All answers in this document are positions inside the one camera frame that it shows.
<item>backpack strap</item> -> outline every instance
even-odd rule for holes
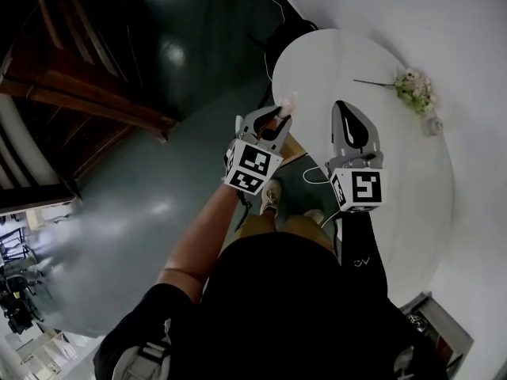
[[[114,368],[112,380],[167,380],[172,348],[170,324],[170,319],[164,324],[163,340],[127,349]]]

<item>gray floor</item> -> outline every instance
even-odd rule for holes
[[[79,181],[83,201],[71,218],[31,236],[51,295],[40,289],[35,303],[53,328],[105,334],[140,300],[220,184],[234,117],[253,111],[269,82],[261,51],[245,38],[263,40],[280,22],[269,0],[148,3],[160,27],[161,88],[185,119],[167,144],[141,131],[116,146]],[[174,44],[183,63],[168,53]],[[330,187],[301,178],[312,165],[305,157],[278,171],[282,219],[312,207],[334,211]]]

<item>black cable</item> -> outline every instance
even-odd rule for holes
[[[239,221],[238,225],[236,226],[236,229],[234,230],[235,232],[237,230],[239,230],[239,228],[241,227],[241,225],[243,225],[243,223],[246,220],[246,217],[248,216],[248,212],[250,211],[250,208],[252,208],[252,203],[250,201],[248,201],[247,199],[245,199],[245,193],[244,192],[238,191],[238,197],[239,197],[239,201],[241,201],[241,204],[243,204],[245,206],[245,212],[243,213],[243,216],[241,217],[241,220]]]

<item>white round table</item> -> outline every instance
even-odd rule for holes
[[[333,156],[331,108],[358,107],[377,127],[388,171],[387,202],[372,223],[397,305],[429,289],[444,253],[452,214],[452,167],[443,136],[422,134],[421,120],[396,94],[360,79],[392,83],[402,64],[383,47],[352,32],[325,29],[290,44],[273,73],[273,97],[293,97],[291,134],[327,175]]]

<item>black shirt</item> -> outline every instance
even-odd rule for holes
[[[394,378],[409,346],[417,378],[447,378],[432,345],[387,298],[369,215],[345,219],[341,266],[312,241],[262,234],[222,253],[198,306],[174,286],[152,287],[103,341],[97,380],[111,378],[127,348],[161,340],[168,318],[170,378]]]

